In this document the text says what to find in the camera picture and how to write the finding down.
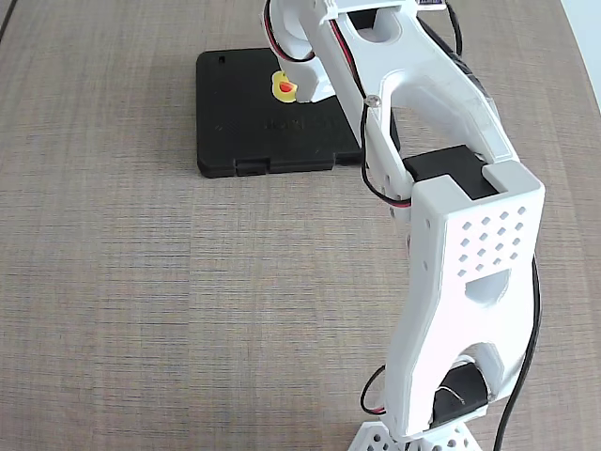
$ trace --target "black tray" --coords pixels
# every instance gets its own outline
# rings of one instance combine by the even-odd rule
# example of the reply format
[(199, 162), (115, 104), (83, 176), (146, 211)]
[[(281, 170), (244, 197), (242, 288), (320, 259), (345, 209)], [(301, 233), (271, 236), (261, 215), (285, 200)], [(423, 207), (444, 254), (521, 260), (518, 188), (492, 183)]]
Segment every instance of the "black tray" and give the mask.
[[(335, 97), (285, 104), (271, 94), (270, 49), (206, 52), (196, 63), (198, 167), (208, 178), (330, 170), (362, 160)], [(393, 140), (398, 145), (394, 121)]]

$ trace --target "table surface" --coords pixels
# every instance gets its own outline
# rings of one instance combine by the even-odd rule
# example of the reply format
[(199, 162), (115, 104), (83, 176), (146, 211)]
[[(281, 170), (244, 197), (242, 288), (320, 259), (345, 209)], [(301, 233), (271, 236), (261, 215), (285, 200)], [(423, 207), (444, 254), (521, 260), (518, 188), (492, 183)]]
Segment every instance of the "table surface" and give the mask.
[[(265, 46), (261, 4), (19, 1), (0, 44), (0, 449), (346, 450), (365, 420), (359, 393), (407, 296), (407, 231), (357, 169), (195, 167), (195, 59)], [(595, 449), (593, 91), (560, 0), (455, 9), (548, 188), (544, 327), (504, 449)], [(398, 124), (406, 152), (444, 145), (408, 111)], [(472, 423), (484, 449), (501, 409)]]

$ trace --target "white robotic arm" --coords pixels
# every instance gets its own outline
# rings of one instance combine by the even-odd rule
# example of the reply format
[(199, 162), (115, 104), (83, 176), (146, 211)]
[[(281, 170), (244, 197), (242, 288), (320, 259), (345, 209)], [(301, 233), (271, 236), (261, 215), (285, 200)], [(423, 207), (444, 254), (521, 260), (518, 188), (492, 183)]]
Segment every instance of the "white robotic arm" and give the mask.
[[(535, 340), (545, 188), (492, 100), (417, 17), (425, 8), (446, 5), (268, 0), (262, 18), (297, 101), (338, 97), (362, 145), (364, 181), (411, 224), (409, 297), (374, 412), (382, 423), (363, 425), (350, 449), (479, 449), (463, 424), (523, 382)], [(353, 20), (361, 11), (368, 25)], [(461, 146), (403, 160), (389, 132), (400, 106)], [(387, 441), (374, 441), (384, 432)]]

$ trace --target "screw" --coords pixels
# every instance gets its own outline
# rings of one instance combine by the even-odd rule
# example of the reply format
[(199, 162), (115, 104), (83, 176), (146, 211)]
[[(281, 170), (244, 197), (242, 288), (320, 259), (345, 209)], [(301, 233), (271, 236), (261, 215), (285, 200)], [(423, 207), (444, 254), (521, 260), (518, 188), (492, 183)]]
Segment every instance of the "screw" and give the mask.
[(367, 96), (363, 102), (370, 108), (379, 108), (382, 104), (382, 99), (379, 96)]

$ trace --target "black wire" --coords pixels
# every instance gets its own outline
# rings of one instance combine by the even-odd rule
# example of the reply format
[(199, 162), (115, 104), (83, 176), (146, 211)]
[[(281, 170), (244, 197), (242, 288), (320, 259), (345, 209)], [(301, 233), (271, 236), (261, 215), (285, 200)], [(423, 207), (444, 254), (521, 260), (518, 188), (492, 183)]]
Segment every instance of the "black wire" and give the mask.
[(363, 106), (363, 112), (361, 116), (361, 152), (362, 152), (362, 165), (361, 165), (361, 176), (363, 179), (363, 183), (367, 186), (369, 191), (375, 194), (380, 200), (383, 200), (387, 204), (392, 207), (397, 207), (399, 209), (409, 207), (411, 205), (411, 199), (403, 199), (396, 200), (388, 197), (385, 194), (382, 194), (378, 191), (369, 178), (367, 177), (367, 142), (365, 137), (365, 130), (367, 128), (367, 113), (369, 111), (369, 107), (367, 105)]
[[(330, 24), (331, 24), (331, 28), (332, 28), (332, 30), (334, 32), (334, 35), (338, 39), (338, 42), (340, 43), (340, 46), (342, 47), (343, 53), (345, 54), (345, 58), (347, 59), (348, 65), (350, 67), (350, 72), (351, 72), (351, 75), (353, 77), (353, 80), (355, 81), (355, 84), (357, 85), (357, 88), (359, 89), (359, 92), (361, 93), (363, 100), (365, 100), (367, 98), (367, 95), (365, 94), (365, 89), (363, 88), (363, 84), (361, 82), (361, 77), (359, 75), (359, 69), (357, 68), (357, 62), (355, 60), (355, 57), (353, 56), (353, 53), (350, 51), (350, 47), (348, 46), (348, 42), (345, 39), (345, 36), (342, 34), (342, 31), (340, 30), (340, 27), (338, 26), (338, 23), (336, 21), (332, 20), (332, 21), (330, 21)], [(363, 183), (365, 183), (365, 186), (367, 186), (367, 188), (369, 189), (369, 191), (371, 191), (380, 200), (386, 202), (390, 206), (397, 207), (397, 208), (406, 208), (406, 207), (409, 207), (411, 205), (411, 199), (410, 198), (409, 199), (403, 199), (403, 200), (392, 199), (391, 197), (388, 197), (387, 195), (382, 194), (379, 190), (377, 190), (376, 187), (374, 187), (374, 185), (372, 184), (372, 182), (367, 177), (367, 137), (366, 137), (366, 130), (367, 130), (367, 114), (368, 114), (368, 112), (369, 112), (369, 106), (364, 103), (363, 104), (363, 110), (362, 110), (362, 116), (361, 116), (361, 125), (360, 125), (360, 130), (361, 130), (361, 152), (362, 152), (361, 175), (362, 175)]]
[(455, 32), (455, 53), (461, 56), (463, 54), (463, 34), (461, 33), (461, 25), (459, 25), (459, 18), (453, 9), (453, 6), (447, 2), (447, 9), (449, 10), (449, 19)]
[(363, 83), (361, 83), (361, 77), (359, 75), (359, 68), (357, 68), (357, 61), (355, 61), (355, 56), (353, 56), (353, 53), (350, 51), (350, 46), (348, 45), (345, 35), (343, 35), (342, 31), (340, 30), (340, 26), (338, 26), (338, 22), (330, 21), (330, 23), (334, 31), (334, 35), (336, 35), (338, 42), (340, 42), (340, 45), (343, 47), (343, 53), (345, 54), (345, 58), (347, 59), (348, 65), (350, 66), (350, 73), (353, 76), (353, 80), (355, 81), (355, 84), (357, 85), (361, 96), (365, 100), (367, 98), (367, 94), (365, 93), (365, 89), (363, 88)]
[(306, 63), (316, 57), (316, 54), (313, 51), (304, 58), (295, 58), (285, 52), (278, 40), (275, 38), (275, 33), (273, 33), (273, 25), (271, 23), (271, 0), (266, 0), (265, 2), (265, 8), (263, 9), (263, 20), (265, 21), (265, 27), (267, 29), (270, 44), (273, 47), (273, 50), (282, 59), (292, 63)]
[[(456, 55), (461, 56), (461, 54), (463, 53), (463, 37), (461, 34), (461, 28), (459, 26), (459, 20), (455, 13), (455, 10), (453, 9), (453, 7), (451, 7), (451, 5), (449, 3), (447, 3), (447, 8), (449, 9), (449, 17), (451, 18), (451, 23), (453, 24), (453, 30), (455, 31), (455, 45), (456, 45), (455, 52), (453, 52), (451, 47), (449, 47), (449, 45), (444, 41), (444, 39), (442, 39), (426, 22), (424, 22), (420, 18), (418, 18), (418, 21), (424, 28), (424, 31), (426, 32), (426, 34), (432, 40), (434, 40), (438, 44), (438, 46), (447, 55), (451, 56), (453, 54), (456, 54)], [(332, 21), (332, 24), (335, 24), (336, 28), (338, 28), (337, 23)], [(353, 71), (353, 78), (355, 79), (355, 82), (357, 83), (358, 88), (362, 92), (363, 99), (365, 99), (364, 90), (362, 89), (361, 79), (359, 78), (359, 72), (357, 70), (357, 65), (355, 63), (355, 59), (354, 59), (352, 52), (350, 51), (350, 48), (348, 47), (348, 44), (347, 44), (344, 36), (342, 35), (342, 33), (340, 33), (340, 38), (341, 39), (339, 39), (339, 40), (341, 40), (341, 45), (346, 46), (346, 48), (343, 50), (346, 50), (349, 55), (349, 65), (351, 66), (351, 70)], [(365, 105), (363, 107), (362, 121), (361, 121), (362, 153), (363, 153), (363, 164), (362, 164), (363, 181), (365, 182), (365, 184), (367, 185), (367, 187), (373, 194), (375, 194), (377, 197), (384, 200), (385, 202), (391, 203), (391, 201), (392, 201), (392, 205), (394, 205), (394, 203), (399, 202), (399, 201), (390, 199), (389, 197), (380, 193), (378, 190), (376, 190), (376, 188), (374, 188), (374, 186), (370, 183), (369, 179), (367, 178), (367, 164), (366, 164), (366, 158), (365, 158), (365, 155), (366, 155), (365, 128), (366, 128), (366, 124), (367, 124), (368, 111), (369, 111), (369, 107), (367, 105)], [(400, 202), (408, 202), (410, 204), (410, 199), (407, 199), (405, 201), (400, 201)], [(532, 332), (531, 332), (530, 339), (528, 341), (528, 346), (526, 347), (526, 352), (524, 353), (524, 361), (522, 363), (522, 367), (520, 368), (519, 374), (517, 375), (516, 386), (514, 387), (514, 391), (512, 392), (512, 394), (509, 396), (509, 400), (507, 401), (507, 404), (506, 404), (503, 414), (501, 416), (501, 421), (499, 422), (499, 428), (497, 429), (497, 435), (495, 438), (495, 444), (493, 447), (493, 451), (501, 451), (502, 442), (503, 442), (503, 438), (505, 435), (505, 430), (507, 429), (507, 424), (509, 423), (509, 418), (514, 410), (514, 407), (516, 406), (517, 398), (519, 397), (519, 395), (522, 391), (522, 388), (524, 387), (524, 384), (526, 382), (526, 378), (528, 377), (528, 373), (532, 366), (534, 354), (536, 352), (536, 344), (538, 343), (538, 337), (540, 334), (541, 323), (542, 323), (542, 314), (541, 314), (542, 306), (541, 306), (540, 280), (538, 277), (538, 267), (536, 264), (536, 257), (532, 260), (532, 289), (533, 289), (533, 310), (534, 310), (533, 318), (532, 318)], [(374, 380), (385, 369), (386, 369), (385, 365), (381, 366), (374, 373), (374, 375), (369, 379), (369, 381), (367, 382), (367, 384), (365, 384), (365, 387), (363, 388), (362, 395), (361, 395), (361, 407), (362, 407), (363, 411), (368, 414), (383, 415), (386, 413), (386, 410), (383, 410), (381, 412), (375, 412), (375, 411), (369, 410), (365, 407), (365, 395), (367, 394), (369, 387), (372, 385)]]
[(380, 368), (378, 368), (376, 370), (376, 372), (372, 375), (371, 378), (369, 378), (369, 381), (367, 381), (367, 384), (365, 384), (365, 386), (363, 387), (363, 391), (361, 393), (361, 408), (363, 409), (363, 411), (365, 413), (368, 413), (370, 415), (383, 415), (386, 413), (386, 411), (381, 411), (381, 412), (375, 412), (372, 409), (367, 409), (365, 407), (365, 395), (367, 395), (367, 391), (369, 390), (369, 387), (372, 386), (372, 383), (374, 383), (374, 381), (378, 378), (378, 376), (380, 374), (382, 374), (384, 372), (384, 370), (386, 369), (385, 365), (382, 365)]
[(493, 451), (501, 451), (505, 430), (507, 429), (507, 423), (509, 423), (509, 417), (511, 416), (511, 413), (513, 412), (514, 407), (516, 406), (517, 398), (519, 397), (519, 394), (522, 391), (522, 388), (524, 387), (524, 383), (526, 382), (528, 372), (530, 371), (530, 368), (532, 366), (532, 360), (534, 359), (534, 353), (536, 351), (536, 343), (538, 342), (538, 336), (541, 331), (541, 288), (540, 280), (538, 278), (538, 267), (536, 265), (536, 257), (532, 261), (532, 284), (534, 286), (534, 316), (532, 333), (530, 335), (530, 340), (528, 341), (526, 354), (524, 355), (524, 363), (522, 364), (522, 367), (519, 371), (519, 375), (517, 376), (516, 387), (514, 388), (512, 394), (509, 396), (509, 401), (507, 401), (507, 405), (505, 406), (505, 410), (503, 411), (501, 421), (499, 422), (499, 428), (497, 429), (497, 437), (495, 438), (495, 445), (493, 447)]
[(10, 2), (10, 5), (8, 5), (7, 13), (4, 16), (4, 21), (2, 21), (2, 24), (0, 25), (0, 42), (2, 42), (2, 38), (4, 37), (4, 34), (7, 31), (8, 22), (12, 17), (12, 12), (15, 10), (18, 1), (19, 0), (12, 0)]

